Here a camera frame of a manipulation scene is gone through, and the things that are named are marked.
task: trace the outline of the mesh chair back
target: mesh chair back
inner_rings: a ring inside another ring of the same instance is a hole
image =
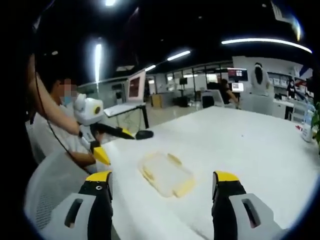
[[[58,204],[79,192],[88,176],[65,152],[54,152],[39,164],[29,180],[24,202],[24,212],[38,231],[50,222]]]

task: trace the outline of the fluorescent light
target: fluorescent light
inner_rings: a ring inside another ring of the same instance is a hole
[[[192,74],[187,74],[187,75],[183,75],[184,78],[192,78],[193,76],[198,76],[198,74],[192,75]]]
[[[116,3],[116,0],[105,0],[106,6],[113,6]]]
[[[148,72],[149,70],[151,69],[154,69],[156,67],[156,65],[151,65],[151,66],[148,66],[145,71]]]
[[[286,44],[286,45],[290,45],[290,46],[305,50],[305,51],[312,54],[312,51],[305,46],[301,46],[299,44],[289,42],[289,41],[271,39],[271,38],[242,38],[242,39],[222,41],[221,43],[222,44],[235,44],[235,43],[246,43],[246,42],[269,42],[269,43],[277,43],[277,44]]]
[[[189,54],[189,53],[191,53],[191,52],[190,52],[190,51],[184,51],[184,52],[181,52],[181,53],[179,53],[179,54],[177,54],[177,55],[174,55],[174,56],[169,57],[167,60],[168,60],[168,61],[171,61],[171,60],[173,60],[173,59],[177,59],[177,58],[180,58],[180,57],[182,57],[182,56],[184,56],[184,55],[187,55],[187,54]]]
[[[238,67],[227,67],[226,69],[228,69],[228,70],[243,70],[243,71],[247,70],[246,68],[238,68]]]
[[[95,54],[94,54],[94,71],[95,71],[95,82],[99,82],[100,77],[100,63],[101,63],[101,44],[97,44],[95,46]]]

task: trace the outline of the white tabletop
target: white tabletop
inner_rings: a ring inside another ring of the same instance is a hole
[[[278,100],[278,99],[273,99],[273,102],[275,104],[282,104],[285,105],[287,107],[293,108],[295,106],[295,104],[293,102],[289,102],[289,101],[283,101],[283,100]]]
[[[288,228],[319,176],[318,146],[280,118],[213,106],[151,129],[151,139],[103,145],[113,167],[113,224],[122,240],[202,239],[194,230],[213,240],[213,171],[237,175],[246,192],[259,197],[280,227]],[[177,156],[192,170],[197,184],[189,194],[161,197],[142,177],[137,162],[156,151]]]

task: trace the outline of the monitor screen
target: monitor screen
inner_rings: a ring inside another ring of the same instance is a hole
[[[228,78],[231,82],[248,81],[248,72],[245,69],[228,68]]]
[[[139,85],[140,85],[140,76],[133,78],[129,83],[129,97],[138,97],[139,96]]]
[[[244,84],[242,82],[233,82],[232,83],[232,92],[242,93],[244,91]]]

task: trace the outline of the computer monitor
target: computer monitor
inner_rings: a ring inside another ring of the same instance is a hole
[[[188,84],[188,79],[186,77],[180,78],[179,80],[180,85],[186,85]]]
[[[233,82],[246,82],[248,81],[248,71],[244,68],[228,67],[228,78]]]
[[[140,71],[128,78],[128,101],[143,101],[145,93],[146,72]]]
[[[232,83],[232,92],[242,93],[244,91],[244,84],[242,82],[233,82]]]

